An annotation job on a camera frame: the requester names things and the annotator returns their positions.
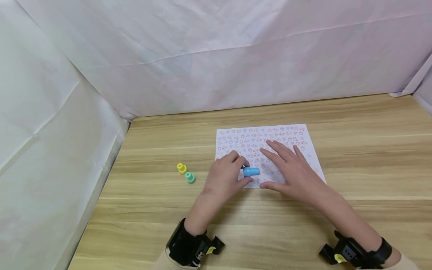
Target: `white backdrop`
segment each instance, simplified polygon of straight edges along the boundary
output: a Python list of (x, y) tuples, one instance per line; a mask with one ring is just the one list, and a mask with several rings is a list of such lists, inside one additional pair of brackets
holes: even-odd
[(432, 69), (429, 70), (413, 97), (432, 115)]
[(401, 91), (430, 0), (18, 0), (120, 114)]
[(13, 0), (0, 36), (0, 269), (63, 270), (128, 124)]

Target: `patterned paper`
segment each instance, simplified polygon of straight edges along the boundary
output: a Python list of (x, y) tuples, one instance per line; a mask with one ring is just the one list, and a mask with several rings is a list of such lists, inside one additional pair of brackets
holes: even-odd
[[(235, 150), (249, 161), (251, 167), (260, 168), (261, 174), (253, 176), (254, 181), (245, 188), (259, 188), (260, 184), (266, 181), (285, 183), (279, 169), (260, 151), (262, 147), (275, 152), (265, 140), (276, 140), (292, 151), (294, 151), (293, 146), (297, 145), (311, 168), (326, 183), (306, 124), (218, 129), (216, 131), (216, 159)], [(240, 170), (238, 179), (243, 177), (243, 170)]]

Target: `black wrist device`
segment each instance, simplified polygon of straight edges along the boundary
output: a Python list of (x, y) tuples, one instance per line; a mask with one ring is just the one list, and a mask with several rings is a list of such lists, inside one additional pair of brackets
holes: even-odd
[(193, 236), (184, 228), (182, 219), (172, 233), (166, 247), (169, 248), (169, 256), (182, 266), (190, 265), (199, 267), (201, 259), (206, 254), (219, 254), (225, 244), (215, 237), (211, 241), (206, 233)]
[(354, 238), (344, 237), (338, 231), (334, 234), (339, 239), (335, 248), (325, 244), (319, 253), (331, 265), (349, 262), (357, 269), (383, 269), (381, 265), (391, 255), (392, 247), (384, 238), (377, 251), (367, 252)]

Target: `light blue plastic peg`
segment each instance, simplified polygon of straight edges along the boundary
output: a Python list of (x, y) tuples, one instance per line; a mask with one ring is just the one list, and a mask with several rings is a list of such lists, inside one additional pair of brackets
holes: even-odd
[(243, 168), (243, 175), (245, 177), (251, 177), (253, 175), (260, 175), (260, 169), (259, 168), (244, 167)]

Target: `wood grain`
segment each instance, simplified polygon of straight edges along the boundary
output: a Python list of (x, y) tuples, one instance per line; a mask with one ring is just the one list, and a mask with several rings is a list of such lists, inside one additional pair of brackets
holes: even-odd
[[(432, 118), (410, 96), (389, 95), (136, 118), (69, 269), (150, 269), (203, 187), (216, 129), (298, 123), (308, 126), (328, 184), (432, 269)], [(244, 190), (210, 226), (227, 246), (203, 269), (343, 269), (318, 257), (335, 243), (332, 231), (301, 203)]]

